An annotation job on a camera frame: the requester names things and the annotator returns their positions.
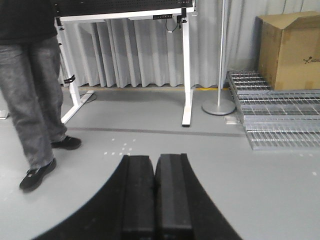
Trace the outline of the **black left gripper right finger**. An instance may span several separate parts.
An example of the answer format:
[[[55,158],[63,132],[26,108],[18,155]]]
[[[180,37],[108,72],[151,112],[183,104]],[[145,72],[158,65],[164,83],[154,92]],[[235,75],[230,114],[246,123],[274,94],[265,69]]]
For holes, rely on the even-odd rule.
[[[155,172],[158,240],[239,240],[182,154],[161,154]]]

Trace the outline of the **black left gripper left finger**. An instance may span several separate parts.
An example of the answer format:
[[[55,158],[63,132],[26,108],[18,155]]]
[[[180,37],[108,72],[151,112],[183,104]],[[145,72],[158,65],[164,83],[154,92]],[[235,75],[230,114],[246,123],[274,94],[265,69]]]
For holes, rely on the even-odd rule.
[[[124,155],[100,190],[38,240],[153,240],[154,171],[146,155]]]

